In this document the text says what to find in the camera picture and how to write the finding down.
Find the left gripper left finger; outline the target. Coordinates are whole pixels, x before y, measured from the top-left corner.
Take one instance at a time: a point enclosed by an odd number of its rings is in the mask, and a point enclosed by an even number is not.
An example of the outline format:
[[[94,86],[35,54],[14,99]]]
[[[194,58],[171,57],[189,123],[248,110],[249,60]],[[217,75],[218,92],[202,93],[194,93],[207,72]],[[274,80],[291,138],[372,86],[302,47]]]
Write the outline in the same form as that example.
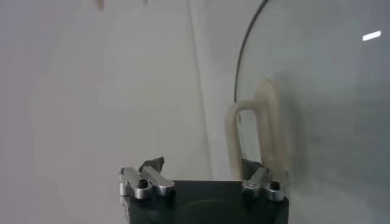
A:
[[[175,182],[161,174],[164,163],[161,156],[145,161],[138,169],[123,167],[119,172],[119,196],[147,200],[152,194],[163,198],[175,195]]]

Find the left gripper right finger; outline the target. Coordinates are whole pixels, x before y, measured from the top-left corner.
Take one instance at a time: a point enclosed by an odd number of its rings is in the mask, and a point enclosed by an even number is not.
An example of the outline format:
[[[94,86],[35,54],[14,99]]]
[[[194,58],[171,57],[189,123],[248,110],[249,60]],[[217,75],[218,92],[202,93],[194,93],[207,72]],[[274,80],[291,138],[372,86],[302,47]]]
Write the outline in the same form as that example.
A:
[[[264,196],[269,201],[282,201],[289,198],[287,185],[273,178],[262,163],[243,159],[242,165],[242,195],[245,199]]]

